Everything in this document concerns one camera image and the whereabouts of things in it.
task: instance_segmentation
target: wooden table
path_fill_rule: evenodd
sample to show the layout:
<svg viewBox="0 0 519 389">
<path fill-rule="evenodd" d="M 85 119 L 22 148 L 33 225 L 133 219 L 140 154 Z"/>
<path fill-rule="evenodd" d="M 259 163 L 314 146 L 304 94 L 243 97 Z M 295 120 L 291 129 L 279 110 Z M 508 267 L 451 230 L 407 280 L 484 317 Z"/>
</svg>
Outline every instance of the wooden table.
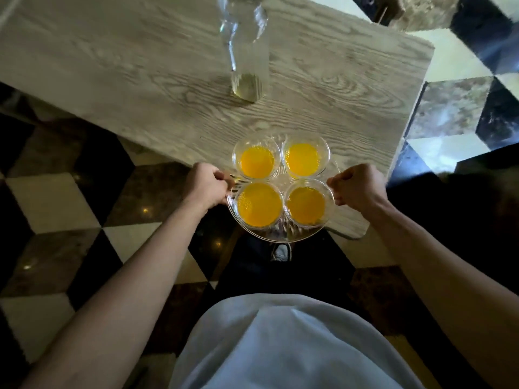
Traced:
<svg viewBox="0 0 519 389">
<path fill-rule="evenodd" d="M 266 0 L 271 88 L 229 95 L 216 0 L 23 0 L 0 31 L 0 81 L 191 165 L 230 166 L 258 129 L 322 134 L 341 168 L 388 174 L 429 66 L 422 39 L 307 0 Z M 330 229 L 367 222 L 338 208 Z"/>
</svg>

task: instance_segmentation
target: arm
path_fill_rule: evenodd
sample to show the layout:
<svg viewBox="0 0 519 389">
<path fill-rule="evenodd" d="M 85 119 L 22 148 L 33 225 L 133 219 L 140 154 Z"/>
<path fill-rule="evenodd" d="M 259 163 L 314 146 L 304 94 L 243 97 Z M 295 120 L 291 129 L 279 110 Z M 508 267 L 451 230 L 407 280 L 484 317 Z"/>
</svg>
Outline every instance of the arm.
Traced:
<svg viewBox="0 0 519 389">
<path fill-rule="evenodd" d="M 382 173 L 361 164 L 330 178 L 336 203 L 372 224 L 420 299 L 494 388 L 517 386 L 519 297 L 466 263 L 388 200 Z"/>
<path fill-rule="evenodd" d="M 80 309 L 22 388 L 122 387 L 171 292 L 198 222 L 226 192 L 216 167 L 195 164 L 180 207 Z"/>
</svg>

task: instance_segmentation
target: clear glass bottle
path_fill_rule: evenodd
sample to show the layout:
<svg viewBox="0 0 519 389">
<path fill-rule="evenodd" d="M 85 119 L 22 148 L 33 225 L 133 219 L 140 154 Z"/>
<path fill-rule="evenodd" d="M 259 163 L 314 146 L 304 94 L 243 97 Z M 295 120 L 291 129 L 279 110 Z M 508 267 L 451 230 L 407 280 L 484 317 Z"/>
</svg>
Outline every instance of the clear glass bottle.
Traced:
<svg viewBox="0 0 519 389">
<path fill-rule="evenodd" d="M 218 0 L 232 92 L 258 101 L 269 86 L 267 13 L 261 0 Z"/>
</svg>

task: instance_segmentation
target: orange liquid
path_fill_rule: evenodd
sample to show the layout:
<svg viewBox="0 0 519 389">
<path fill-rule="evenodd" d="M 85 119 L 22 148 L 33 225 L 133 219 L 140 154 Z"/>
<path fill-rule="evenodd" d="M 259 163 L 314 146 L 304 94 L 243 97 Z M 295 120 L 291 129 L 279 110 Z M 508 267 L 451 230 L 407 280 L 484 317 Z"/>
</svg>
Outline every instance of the orange liquid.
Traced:
<svg viewBox="0 0 519 389">
<path fill-rule="evenodd" d="M 298 187 L 290 193 L 287 209 L 290 216 L 303 225 L 315 225 L 324 216 L 326 201 L 315 188 Z"/>
<path fill-rule="evenodd" d="M 272 224 L 282 209 L 281 197 L 265 183 L 251 183 L 238 196 L 238 214 L 245 223 L 253 227 Z"/>
<path fill-rule="evenodd" d="M 309 143 L 296 143 L 286 151 L 285 162 L 292 173 L 310 176 L 319 168 L 319 153 Z"/>
<path fill-rule="evenodd" d="M 274 155 L 263 146 L 249 147 L 241 155 L 240 167 L 245 176 L 263 179 L 272 172 Z"/>
</svg>

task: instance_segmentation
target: glass tray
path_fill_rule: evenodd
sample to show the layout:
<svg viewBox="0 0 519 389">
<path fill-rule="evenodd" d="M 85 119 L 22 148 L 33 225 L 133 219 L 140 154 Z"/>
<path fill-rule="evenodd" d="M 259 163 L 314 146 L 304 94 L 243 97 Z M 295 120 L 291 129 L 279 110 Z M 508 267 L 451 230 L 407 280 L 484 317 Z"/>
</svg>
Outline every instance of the glass tray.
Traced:
<svg viewBox="0 0 519 389">
<path fill-rule="evenodd" d="M 256 134 L 261 134 L 263 136 L 272 137 L 278 146 L 281 148 L 282 143 L 286 140 L 287 136 L 290 135 L 290 131 L 283 130 L 269 130 Z M 328 177 L 335 176 L 339 173 L 339 166 L 333 159 L 330 159 L 327 167 L 317 176 L 312 177 L 313 179 L 317 179 L 320 182 L 326 183 Z M 297 242 L 311 235 L 319 232 L 321 229 L 325 227 L 326 224 L 322 224 L 320 227 L 316 228 L 302 228 L 295 223 L 291 222 L 287 217 L 286 213 L 283 211 L 281 217 L 277 222 L 275 222 L 268 229 L 258 230 L 254 228 L 250 228 L 238 215 L 238 205 L 235 200 L 235 196 L 237 193 L 251 183 L 251 180 L 245 179 L 242 176 L 239 176 L 239 173 L 236 169 L 231 170 L 231 175 L 234 177 L 236 182 L 235 186 L 231 189 L 230 194 L 227 195 L 227 206 L 229 207 L 229 211 L 235 220 L 245 229 L 247 232 L 251 233 L 254 236 L 259 237 L 260 239 L 266 240 L 268 242 L 273 243 L 291 243 Z M 280 163 L 279 167 L 273 173 L 272 176 L 266 179 L 268 182 L 274 184 L 281 193 L 284 195 L 290 184 L 295 181 L 295 179 L 289 175 L 287 168 Z"/>
</svg>

